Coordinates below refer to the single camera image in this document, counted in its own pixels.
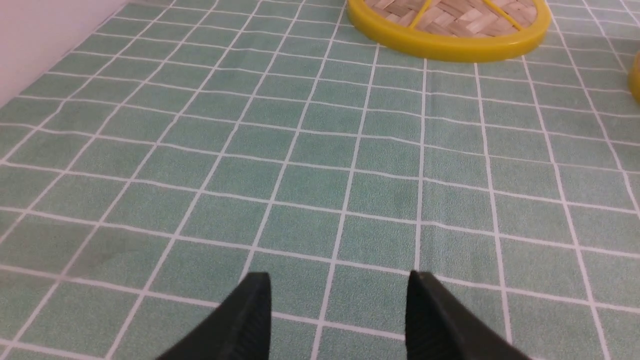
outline white wall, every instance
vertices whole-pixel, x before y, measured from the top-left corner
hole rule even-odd
[[[126,0],[0,0],[0,106],[49,70]]]

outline green grid tablecloth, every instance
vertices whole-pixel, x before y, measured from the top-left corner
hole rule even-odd
[[[402,359],[412,268],[536,359],[639,359],[640,2],[550,7],[474,65],[343,0],[127,5],[0,109],[0,359],[151,358],[248,271],[272,359]]]

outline yellow rim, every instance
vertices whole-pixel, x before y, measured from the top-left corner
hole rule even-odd
[[[637,102],[640,102],[640,53],[636,54],[634,65],[629,72],[629,90]]]
[[[370,39],[402,53],[421,58],[465,63],[499,61],[537,48],[551,23],[545,0],[533,0],[538,17],[517,33],[493,38],[456,38],[434,35],[383,19],[364,0],[348,0],[353,25]]]

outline yellow plastic frame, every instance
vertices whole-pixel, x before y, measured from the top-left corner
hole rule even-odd
[[[640,102],[640,53],[636,54],[629,72],[629,90],[637,102]]]
[[[371,40],[402,53],[441,61],[476,63],[524,55],[542,43],[551,23],[545,0],[532,0],[538,17],[528,28],[503,37],[456,38],[400,26],[378,15],[364,0],[348,1],[349,19]]]

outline woven bamboo mat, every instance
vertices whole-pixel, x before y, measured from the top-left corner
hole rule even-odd
[[[365,0],[376,13],[402,26],[409,26],[426,0]],[[538,16],[531,0],[492,0],[522,28]],[[451,37],[499,37],[518,30],[483,0],[432,0],[415,29]]]

